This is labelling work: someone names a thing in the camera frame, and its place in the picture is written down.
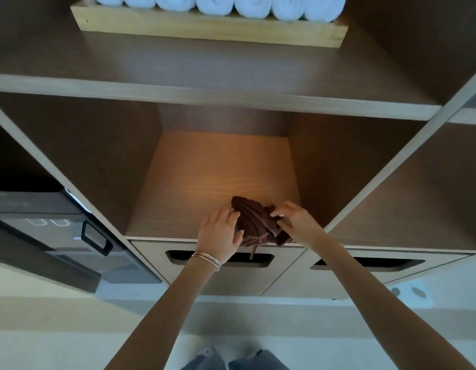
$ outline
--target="forearm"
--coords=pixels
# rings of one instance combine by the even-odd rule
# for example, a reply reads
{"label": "forearm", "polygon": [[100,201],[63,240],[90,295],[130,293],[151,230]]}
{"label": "forearm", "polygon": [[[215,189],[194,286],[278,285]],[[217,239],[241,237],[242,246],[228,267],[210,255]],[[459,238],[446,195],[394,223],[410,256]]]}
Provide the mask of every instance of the forearm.
{"label": "forearm", "polygon": [[215,271],[192,257],[105,370],[162,370],[198,294]]}
{"label": "forearm", "polygon": [[326,235],[314,251],[332,268],[371,332],[401,370],[474,369],[440,334]]}

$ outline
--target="brown cloth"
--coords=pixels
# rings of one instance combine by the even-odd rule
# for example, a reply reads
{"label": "brown cloth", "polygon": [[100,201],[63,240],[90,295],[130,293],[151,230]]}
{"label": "brown cloth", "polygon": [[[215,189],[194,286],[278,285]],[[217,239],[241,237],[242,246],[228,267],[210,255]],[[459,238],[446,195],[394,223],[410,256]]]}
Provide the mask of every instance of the brown cloth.
{"label": "brown cloth", "polygon": [[244,231],[241,245],[252,247],[250,259],[260,245],[274,243],[282,247],[290,241],[288,233],[277,224],[277,220],[281,217],[270,216],[275,209],[274,205],[263,207],[258,201],[234,196],[231,199],[231,206],[241,213],[236,230]]}

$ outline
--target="appliance handle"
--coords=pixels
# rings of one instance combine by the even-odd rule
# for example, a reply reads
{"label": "appliance handle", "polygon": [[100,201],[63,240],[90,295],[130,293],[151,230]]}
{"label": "appliance handle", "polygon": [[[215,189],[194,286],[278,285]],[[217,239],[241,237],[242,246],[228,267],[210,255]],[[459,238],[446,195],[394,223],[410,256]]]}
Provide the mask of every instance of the appliance handle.
{"label": "appliance handle", "polygon": [[[94,230],[99,232],[106,239],[106,245],[104,248],[100,247],[99,244],[97,244],[96,242],[94,242],[93,240],[91,240],[90,238],[86,236],[87,225],[91,226]],[[93,223],[91,220],[88,220],[87,217],[82,222],[81,240],[87,245],[89,245],[90,247],[94,248],[103,256],[107,256],[113,249],[113,243],[110,240],[110,236],[107,236],[106,232],[103,229],[101,229],[97,224]]]}

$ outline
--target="hand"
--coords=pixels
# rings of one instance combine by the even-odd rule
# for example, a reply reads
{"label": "hand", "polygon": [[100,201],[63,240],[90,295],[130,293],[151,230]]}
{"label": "hand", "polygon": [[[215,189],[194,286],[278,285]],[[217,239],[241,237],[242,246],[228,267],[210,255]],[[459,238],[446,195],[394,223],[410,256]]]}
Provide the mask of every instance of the hand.
{"label": "hand", "polygon": [[222,264],[227,262],[243,240],[243,230],[235,233],[239,215],[239,211],[221,208],[205,216],[198,230],[197,252],[211,255]]}
{"label": "hand", "polygon": [[293,238],[298,244],[313,249],[319,243],[323,243],[329,236],[327,232],[315,221],[306,209],[286,201],[272,213],[271,217],[281,216],[286,218],[290,224],[284,220],[277,223]]}

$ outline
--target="silver bangle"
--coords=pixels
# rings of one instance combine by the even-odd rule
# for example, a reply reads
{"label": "silver bangle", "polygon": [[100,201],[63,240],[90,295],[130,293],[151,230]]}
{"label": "silver bangle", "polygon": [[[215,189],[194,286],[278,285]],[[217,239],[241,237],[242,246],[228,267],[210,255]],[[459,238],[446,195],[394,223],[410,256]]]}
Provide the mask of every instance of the silver bangle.
{"label": "silver bangle", "polygon": [[221,270],[222,263],[219,262],[218,259],[212,257],[211,255],[208,255],[207,253],[202,253],[202,252],[194,252],[192,257],[194,255],[197,257],[203,258],[206,261],[209,261],[211,264],[213,264],[216,267],[216,271]]}

